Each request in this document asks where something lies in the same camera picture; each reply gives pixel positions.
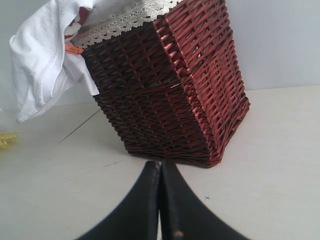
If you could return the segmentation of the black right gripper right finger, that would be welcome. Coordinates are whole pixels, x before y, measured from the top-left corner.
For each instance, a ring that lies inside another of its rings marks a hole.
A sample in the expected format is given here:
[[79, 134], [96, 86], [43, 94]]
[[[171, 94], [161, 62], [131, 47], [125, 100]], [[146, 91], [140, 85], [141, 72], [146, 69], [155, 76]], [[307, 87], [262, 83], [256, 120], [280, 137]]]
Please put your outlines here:
[[159, 185], [163, 240], [245, 240], [195, 195], [177, 166], [163, 162]]

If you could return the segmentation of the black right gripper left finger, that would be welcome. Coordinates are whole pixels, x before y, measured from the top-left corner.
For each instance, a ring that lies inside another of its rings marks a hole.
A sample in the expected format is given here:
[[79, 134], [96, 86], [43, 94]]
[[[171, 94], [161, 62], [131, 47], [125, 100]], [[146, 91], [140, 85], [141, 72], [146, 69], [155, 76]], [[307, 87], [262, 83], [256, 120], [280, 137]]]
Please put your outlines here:
[[79, 240], [156, 240], [161, 165], [145, 163], [135, 184], [119, 205]]

